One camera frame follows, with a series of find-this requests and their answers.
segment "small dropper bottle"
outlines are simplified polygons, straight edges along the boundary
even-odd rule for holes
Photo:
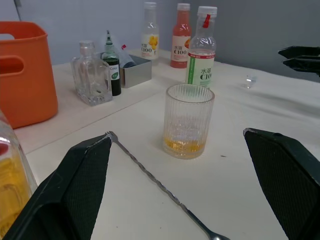
[[[105,52],[102,54],[102,60],[109,64],[111,75],[112,96],[121,94],[119,56],[115,53],[109,30],[106,31]]]

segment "gray wall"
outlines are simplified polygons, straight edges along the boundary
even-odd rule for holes
[[[320,46],[320,0],[185,0],[194,29],[199,6],[218,8],[216,60],[273,74],[320,82],[315,73],[282,64],[278,50]]]
[[[144,0],[21,0],[22,21],[39,24],[48,33],[52,64],[79,56],[80,40],[94,40],[102,51],[106,29],[128,49],[141,47]],[[155,0],[160,28],[159,46],[171,50],[172,28],[179,0]]]

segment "drinking glass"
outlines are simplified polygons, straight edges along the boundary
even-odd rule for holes
[[[179,159],[200,156],[206,145],[215,94],[208,88],[179,84],[166,90],[163,148]]]

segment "metal container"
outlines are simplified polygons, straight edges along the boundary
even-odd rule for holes
[[[142,57],[130,56],[136,66],[120,68],[121,86],[125,89],[146,82],[152,78],[152,62]]]

